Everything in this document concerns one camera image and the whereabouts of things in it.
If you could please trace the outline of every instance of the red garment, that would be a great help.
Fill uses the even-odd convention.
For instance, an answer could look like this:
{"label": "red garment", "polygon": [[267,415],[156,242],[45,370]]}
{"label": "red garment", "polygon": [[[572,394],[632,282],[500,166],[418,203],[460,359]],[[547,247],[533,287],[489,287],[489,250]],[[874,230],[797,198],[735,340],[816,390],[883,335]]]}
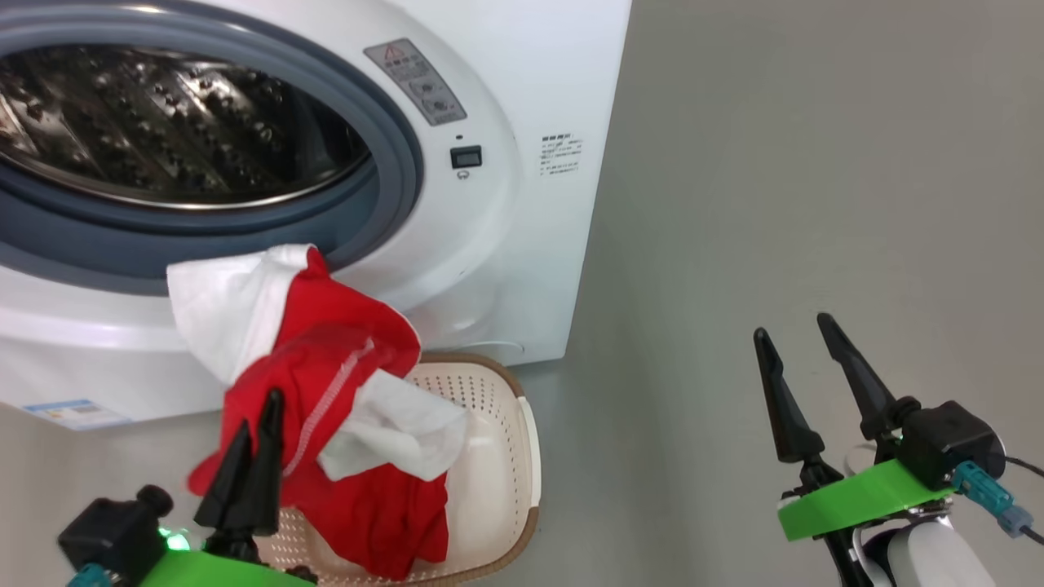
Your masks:
{"label": "red garment", "polygon": [[245,418],[257,439],[267,391],[283,390],[281,502],[296,508],[339,557],[373,574],[402,580],[413,560],[446,560],[446,475],[430,483],[392,465],[331,482],[316,459],[348,418],[355,392],[378,369],[405,377],[420,358],[401,314],[330,279],[314,249],[298,274],[271,354],[224,395],[221,448],[196,467],[189,489],[203,495]]}

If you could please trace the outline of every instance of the warning label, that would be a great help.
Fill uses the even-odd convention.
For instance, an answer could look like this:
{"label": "warning label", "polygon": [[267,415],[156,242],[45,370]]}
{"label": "warning label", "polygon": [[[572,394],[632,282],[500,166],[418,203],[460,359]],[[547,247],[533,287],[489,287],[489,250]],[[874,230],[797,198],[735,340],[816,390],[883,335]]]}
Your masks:
{"label": "warning label", "polygon": [[468,118],[456,95],[408,39],[370,47],[363,52],[409,96],[432,126]]}
{"label": "warning label", "polygon": [[540,174],[561,175],[579,171],[584,139],[572,133],[547,135],[540,141]]}

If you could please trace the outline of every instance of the green led light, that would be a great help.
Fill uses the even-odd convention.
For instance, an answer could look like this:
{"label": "green led light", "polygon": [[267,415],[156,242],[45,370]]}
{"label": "green led light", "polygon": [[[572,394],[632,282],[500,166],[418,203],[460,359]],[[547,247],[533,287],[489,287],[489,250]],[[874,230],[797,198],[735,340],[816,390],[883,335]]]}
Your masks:
{"label": "green led light", "polygon": [[189,545],[189,539],[185,537],[186,534],[188,531],[185,529],[175,534],[171,530],[160,527],[160,536],[167,539],[168,550],[191,550],[192,547]]}
{"label": "green led light", "polygon": [[167,539],[167,548],[170,550],[191,550],[189,540],[181,534],[175,534]]}

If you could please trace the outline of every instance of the beige basket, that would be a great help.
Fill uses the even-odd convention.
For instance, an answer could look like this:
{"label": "beige basket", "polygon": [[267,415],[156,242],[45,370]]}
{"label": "beige basket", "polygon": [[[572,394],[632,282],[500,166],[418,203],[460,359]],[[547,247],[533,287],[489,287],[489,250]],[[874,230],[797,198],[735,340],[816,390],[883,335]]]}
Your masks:
{"label": "beige basket", "polygon": [[417,561],[402,582],[371,576],[337,557],[296,510],[285,509],[280,532],[258,540],[274,567],[307,565],[319,585],[456,585],[504,568],[537,530],[540,444],[532,412],[515,377],[478,355],[426,355],[409,379],[469,410],[468,443],[450,468],[446,562]]}

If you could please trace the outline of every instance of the white cloth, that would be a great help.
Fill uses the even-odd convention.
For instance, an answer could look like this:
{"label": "white cloth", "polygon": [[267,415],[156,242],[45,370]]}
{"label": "white cloth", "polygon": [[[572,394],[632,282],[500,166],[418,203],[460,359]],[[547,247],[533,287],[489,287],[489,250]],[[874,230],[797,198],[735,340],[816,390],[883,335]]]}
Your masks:
{"label": "white cloth", "polygon": [[186,261],[167,267],[174,324],[189,351],[231,385],[271,352],[290,283],[308,267],[308,244]]}
{"label": "white cloth", "polygon": [[[224,383],[271,352],[290,283],[308,266],[309,249],[284,244],[167,267],[177,331]],[[319,453],[319,466],[332,480],[386,463],[431,480],[460,455],[467,423],[464,408],[377,371],[356,392],[351,414]]]}
{"label": "white cloth", "polygon": [[319,453],[319,466],[337,480],[392,463],[430,482],[460,455],[467,423],[462,407],[378,371],[356,392],[355,407]]}

